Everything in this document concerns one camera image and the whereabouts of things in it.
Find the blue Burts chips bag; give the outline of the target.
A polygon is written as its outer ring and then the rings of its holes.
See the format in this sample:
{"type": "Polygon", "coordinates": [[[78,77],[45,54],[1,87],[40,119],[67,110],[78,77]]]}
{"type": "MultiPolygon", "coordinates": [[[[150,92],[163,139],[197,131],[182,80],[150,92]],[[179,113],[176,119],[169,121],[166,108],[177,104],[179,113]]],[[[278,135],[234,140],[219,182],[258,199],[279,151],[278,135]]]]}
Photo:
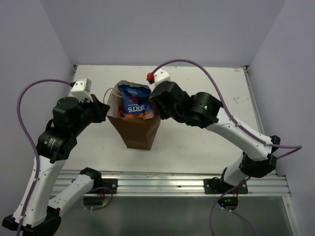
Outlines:
{"type": "Polygon", "coordinates": [[[125,118],[149,119],[156,116],[150,102],[151,90],[145,86],[118,85],[122,94],[121,114],[125,118]]]}

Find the brown paper bag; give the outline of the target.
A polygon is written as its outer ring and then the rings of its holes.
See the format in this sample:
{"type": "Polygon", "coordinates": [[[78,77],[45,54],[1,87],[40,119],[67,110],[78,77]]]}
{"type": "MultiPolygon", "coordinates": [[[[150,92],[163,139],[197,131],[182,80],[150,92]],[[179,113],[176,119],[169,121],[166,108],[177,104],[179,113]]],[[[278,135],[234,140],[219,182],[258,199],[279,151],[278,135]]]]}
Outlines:
{"type": "Polygon", "coordinates": [[[149,119],[120,117],[118,106],[122,105],[122,94],[118,85],[145,86],[125,80],[119,81],[114,87],[109,88],[106,104],[110,106],[107,117],[121,136],[127,148],[150,150],[160,126],[161,118],[156,114],[149,119]]]}

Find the red candy bag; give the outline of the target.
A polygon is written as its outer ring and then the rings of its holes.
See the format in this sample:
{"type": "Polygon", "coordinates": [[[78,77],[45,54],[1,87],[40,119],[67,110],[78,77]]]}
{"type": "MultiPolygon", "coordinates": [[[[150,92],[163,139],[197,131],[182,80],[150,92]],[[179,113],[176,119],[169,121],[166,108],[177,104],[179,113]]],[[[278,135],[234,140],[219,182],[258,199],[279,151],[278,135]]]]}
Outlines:
{"type": "Polygon", "coordinates": [[[124,108],[122,105],[118,106],[118,111],[119,111],[119,115],[120,117],[124,117],[124,108]]]}

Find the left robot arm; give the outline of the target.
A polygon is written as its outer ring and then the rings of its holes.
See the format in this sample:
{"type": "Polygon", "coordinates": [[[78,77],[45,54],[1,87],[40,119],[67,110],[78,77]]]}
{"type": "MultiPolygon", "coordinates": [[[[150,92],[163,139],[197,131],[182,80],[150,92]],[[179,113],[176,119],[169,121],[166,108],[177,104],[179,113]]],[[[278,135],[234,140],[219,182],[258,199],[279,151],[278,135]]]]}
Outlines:
{"type": "Polygon", "coordinates": [[[104,189],[101,172],[83,169],[61,193],[51,197],[57,177],[77,145],[77,137],[91,123],[106,120],[110,106],[95,95],[91,101],[75,97],[60,99],[53,118],[38,137],[33,171],[17,210],[3,219],[2,226],[25,236],[52,236],[62,216],[86,193],[104,189]]]}

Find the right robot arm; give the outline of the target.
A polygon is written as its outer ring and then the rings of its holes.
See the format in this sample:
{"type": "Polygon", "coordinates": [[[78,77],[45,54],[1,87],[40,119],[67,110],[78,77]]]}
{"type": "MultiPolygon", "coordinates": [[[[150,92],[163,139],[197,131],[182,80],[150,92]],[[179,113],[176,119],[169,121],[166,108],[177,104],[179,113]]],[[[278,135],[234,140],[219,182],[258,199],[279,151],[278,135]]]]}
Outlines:
{"type": "Polygon", "coordinates": [[[232,192],[248,177],[262,178],[276,168],[276,151],[280,138],[268,137],[249,126],[250,137],[241,129],[238,119],[230,118],[223,104],[206,92],[189,96],[175,82],[164,81],[155,86],[152,93],[161,119],[172,118],[178,123],[205,128],[212,131],[242,150],[241,157],[230,167],[226,167],[220,178],[213,178],[210,186],[225,193],[232,192]]]}

